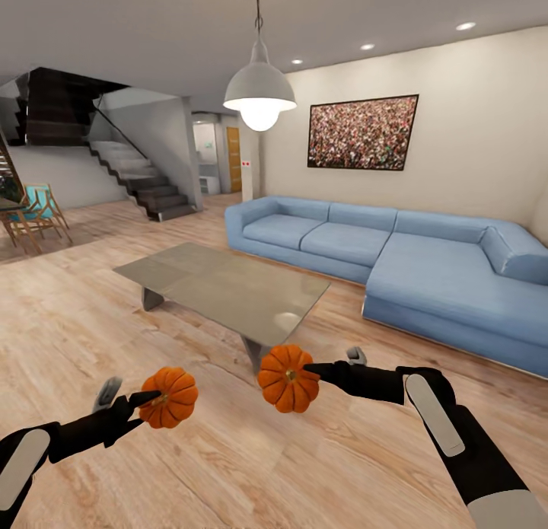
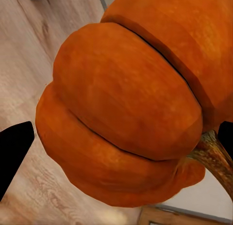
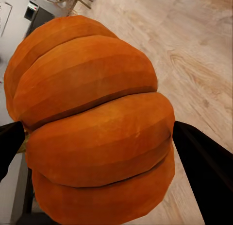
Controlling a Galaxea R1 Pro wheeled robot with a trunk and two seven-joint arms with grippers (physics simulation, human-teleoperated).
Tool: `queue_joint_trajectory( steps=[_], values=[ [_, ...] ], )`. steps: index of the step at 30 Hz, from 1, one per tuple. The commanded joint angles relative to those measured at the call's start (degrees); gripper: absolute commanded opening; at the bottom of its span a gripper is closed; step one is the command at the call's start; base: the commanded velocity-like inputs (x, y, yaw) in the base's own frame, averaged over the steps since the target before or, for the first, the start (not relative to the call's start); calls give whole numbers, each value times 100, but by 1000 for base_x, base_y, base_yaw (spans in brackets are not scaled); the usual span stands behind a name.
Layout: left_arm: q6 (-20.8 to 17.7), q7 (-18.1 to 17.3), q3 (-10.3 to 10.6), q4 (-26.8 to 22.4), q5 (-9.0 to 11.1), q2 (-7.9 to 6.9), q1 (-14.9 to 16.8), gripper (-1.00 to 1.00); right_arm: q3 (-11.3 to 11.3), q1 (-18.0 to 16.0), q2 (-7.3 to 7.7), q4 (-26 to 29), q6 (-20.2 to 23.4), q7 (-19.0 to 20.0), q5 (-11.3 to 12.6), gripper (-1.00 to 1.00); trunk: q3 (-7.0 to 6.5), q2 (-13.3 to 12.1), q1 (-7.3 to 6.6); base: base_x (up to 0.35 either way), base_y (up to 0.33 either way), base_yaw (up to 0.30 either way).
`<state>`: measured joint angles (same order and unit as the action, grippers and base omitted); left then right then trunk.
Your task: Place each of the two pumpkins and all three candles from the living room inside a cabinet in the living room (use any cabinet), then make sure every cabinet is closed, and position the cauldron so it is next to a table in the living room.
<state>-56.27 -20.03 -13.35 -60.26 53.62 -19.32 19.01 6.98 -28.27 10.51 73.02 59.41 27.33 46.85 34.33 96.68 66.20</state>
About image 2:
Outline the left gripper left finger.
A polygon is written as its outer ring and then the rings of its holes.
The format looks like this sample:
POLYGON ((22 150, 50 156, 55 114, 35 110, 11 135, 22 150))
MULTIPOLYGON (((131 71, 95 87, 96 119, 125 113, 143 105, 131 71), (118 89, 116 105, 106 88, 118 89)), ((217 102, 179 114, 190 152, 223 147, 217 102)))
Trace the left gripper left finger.
POLYGON ((31 121, 0 132, 0 201, 34 141, 31 121))

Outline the pumpkin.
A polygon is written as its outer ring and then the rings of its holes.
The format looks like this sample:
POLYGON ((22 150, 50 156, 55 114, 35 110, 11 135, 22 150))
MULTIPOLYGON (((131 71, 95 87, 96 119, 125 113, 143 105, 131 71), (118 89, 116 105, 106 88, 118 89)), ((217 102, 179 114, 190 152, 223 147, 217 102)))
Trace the pumpkin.
POLYGON ((61 45, 37 134, 69 181, 113 207, 151 206, 202 181, 233 202, 233 0, 114 0, 61 45))

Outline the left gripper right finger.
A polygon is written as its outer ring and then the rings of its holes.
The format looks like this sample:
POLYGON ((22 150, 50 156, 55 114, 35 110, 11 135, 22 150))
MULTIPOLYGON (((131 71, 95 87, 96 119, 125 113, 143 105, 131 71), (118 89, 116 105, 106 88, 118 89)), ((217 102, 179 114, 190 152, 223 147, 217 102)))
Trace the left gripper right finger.
POLYGON ((221 123, 217 138, 233 160, 233 123, 227 121, 221 123))

